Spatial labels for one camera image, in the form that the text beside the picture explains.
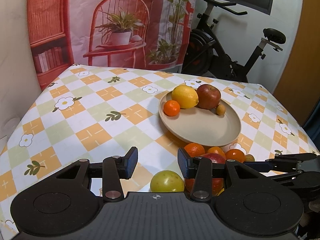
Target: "pile of fruit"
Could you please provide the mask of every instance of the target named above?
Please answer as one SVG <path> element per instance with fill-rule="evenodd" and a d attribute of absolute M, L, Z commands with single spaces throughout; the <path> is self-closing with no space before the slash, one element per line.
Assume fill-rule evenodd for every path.
<path fill-rule="evenodd" d="M 211 147 L 205 152 L 202 145 L 198 143 L 189 143 L 184 147 L 190 157 L 203 156 L 209 158 L 212 163 L 225 163 L 228 159 L 234 159 L 241 163 L 254 162 L 251 154 L 244 155 L 239 149 L 231 149 L 226 153 L 219 147 Z M 182 192 L 186 189 L 191 192 L 195 179 L 182 178 L 174 171 L 160 171 L 153 176 L 150 189 L 151 192 Z M 223 179 L 212 179 L 212 195 L 219 195 L 223 191 Z"/>
<path fill-rule="evenodd" d="M 203 109 L 216 109 L 216 114 L 224 115 L 226 108 L 219 104 L 221 100 L 221 93 L 216 87 L 203 84 L 194 90 L 192 87 L 180 85 L 174 88 L 171 94 L 172 100 L 164 104 L 163 111 L 167 116 L 176 116 L 180 109 L 188 109 L 194 106 Z"/>

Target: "checkered tablecloth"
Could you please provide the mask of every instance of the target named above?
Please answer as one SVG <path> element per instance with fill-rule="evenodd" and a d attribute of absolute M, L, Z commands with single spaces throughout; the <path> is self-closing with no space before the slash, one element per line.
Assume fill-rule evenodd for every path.
<path fill-rule="evenodd" d="M 78 159 L 102 162 L 136 146 L 138 165 L 132 179 L 121 182 L 125 193 L 148 191 L 158 171 L 180 174 L 177 149 L 186 143 L 162 124 L 158 104 L 177 85 L 205 83 L 220 89 L 242 120 L 239 138 L 225 151 L 239 148 L 257 161 L 275 153 L 318 153 L 292 115 L 261 85 L 75 64 L 43 91 L 0 155 L 0 220 L 15 228 L 10 204 L 17 193 Z M 101 181 L 92 183 L 95 194 L 100 188 Z"/>

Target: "wooden door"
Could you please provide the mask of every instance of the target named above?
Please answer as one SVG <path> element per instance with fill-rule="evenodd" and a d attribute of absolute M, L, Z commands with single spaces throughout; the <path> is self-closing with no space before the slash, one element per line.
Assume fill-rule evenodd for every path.
<path fill-rule="evenodd" d="M 303 125 L 320 98 L 320 0 L 303 0 L 290 57 L 274 96 Z"/>

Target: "plant pot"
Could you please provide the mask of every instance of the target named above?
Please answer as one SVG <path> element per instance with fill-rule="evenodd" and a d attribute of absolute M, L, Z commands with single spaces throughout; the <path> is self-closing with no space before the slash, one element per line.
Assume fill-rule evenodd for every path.
<path fill-rule="evenodd" d="M 110 41 L 112 42 L 112 45 L 127 45 L 129 44 L 131 32 L 125 32 L 125 33 L 111 33 Z"/>
<path fill-rule="evenodd" d="M 147 69 L 148 70 L 161 70 L 161 69 L 166 69 L 166 68 L 170 68 L 175 66 L 177 63 L 177 59 L 173 62 L 170 63 L 166 63 L 166 64 L 154 64 L 153 61 L 151 61 L 148 66 Z"/>

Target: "red chair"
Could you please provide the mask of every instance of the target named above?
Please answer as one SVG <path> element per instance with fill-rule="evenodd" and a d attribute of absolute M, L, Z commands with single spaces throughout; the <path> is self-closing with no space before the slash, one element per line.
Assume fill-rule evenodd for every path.
<path fill-rule="evenodd" d="M 119 14 L 119 8 L 129 14 L 137 15 L 138 19 L 141 20 L 141 23 L 144 26 L 139 27 L 133 31 L 132 35 L 139 35 L 142 38 L 141 42 L 135 43 L 135 46 L 130 48 L 123 49 L 124 45 L 114 46 L 110 48 L 97 48 L 96 46 L 93 48 L 93 43 L 97 43 L 97 38 L 101 37 L 101 42 L 97 44 L 98 46 L 105 44 L 108 41 L 108 35 L 102 36 L 107 30 L 103 32 L 99 32 L 98 26 L 103 24 L 107 24 L 110 20 L 107 18 L 108 14 Z M 100 57 L 100 56 L 107 56 L 108 58 L 108 65 L 110 66 L 111 63 L 111 55 L 112 54 L 120 54 L 126 52 L 132 52 L 133 58 L 133 68 L 135 67 L 136 61 L 136 51 L 141 49 L 143 52 L 144 58 L 144 67 L 146 67 L 146 59 L 145 59 L 145 50 L 144 47 L 146 46 L 145 37 L 146 32 L 149 24 L 149 10 L 147 5 L 144 3 L 143 0 L 103 0 L 98 6 L 95 8 L 92 23 L 91 23 L 91 31 L 90 31 L 90 39 L 89 39 L 89 50 L 88 53 L 84 54 L 83 57 L 88 57 L 88 65 L 92 66 L 92 58 L 93 57 Z"/>

